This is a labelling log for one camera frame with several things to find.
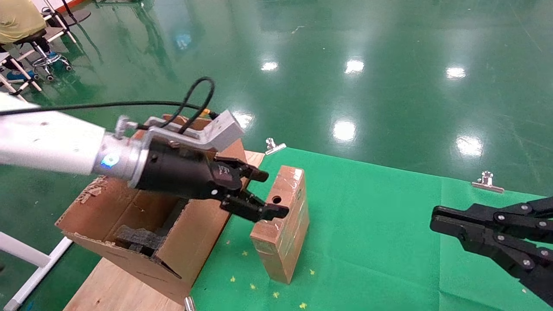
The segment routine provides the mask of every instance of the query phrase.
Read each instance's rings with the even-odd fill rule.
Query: epoxy floor
[[[551,195],[553,3],[144,0],[88,3],[74,72],[23,95],[41,105],[182,100],[200,76],[244,145],[307,151]],[[200,87],[192,102],[207,93]],[[72,115],[112,129],[172,107]],[[49,252],[55,220],[92,177],[0,167],[0,230]],[[98,258],[72,247],[25,308],[62,309]],[[0,303],[34,269],[0,253]],[[47,297],[56,298],[47,301]]]

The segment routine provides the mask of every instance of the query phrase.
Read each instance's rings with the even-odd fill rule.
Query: blue led light
[[[100,164],[103,167],[106,168],[112,168],[115,164],[119,162],[119,155],[114,153],[108,153],[106,156],[102,159],[102,162]]]

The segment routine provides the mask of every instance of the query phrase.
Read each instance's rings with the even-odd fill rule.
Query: green mat
[[[432,208],[538,198],[287,148],[265,157],[266,198],[281,165],[303,168],[311,224],[292,284],[269,279],[233,216],[192,296],[201,310],[549,310],[493,261],[429,229]]]

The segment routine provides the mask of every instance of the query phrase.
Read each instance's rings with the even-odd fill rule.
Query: robotic arm
[[[473,204],[466,211],[436,206],[430,229],[456,237],[467,252],[489,257],[553,307],[553,197],[504,208]]]
[[[2,111],[35,108],[0,93]],[[203,130],[179,134],[179,125],[151,117],[142,138],[123,134],[137,123],[120,117],[115,133],[61,112],[0,115],[0,164],[73,174],[121,178],[131,188],[160,191],[188,199],[216,199],[221,208],[250,221],[284,218],[288,209],[265,203],[247,190],[241,178],[259,182],[268,173],[239,159],[208,158],[202,151],[222,151],[244,132],[228,111]]]

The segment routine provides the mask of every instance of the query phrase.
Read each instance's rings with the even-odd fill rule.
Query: wooden block with hole
[[[250,238],[269,277],[290,284],[309,226],[305,172],[282,166],[267,197],[271,201],[287,206],[288,215],[256,223]]]

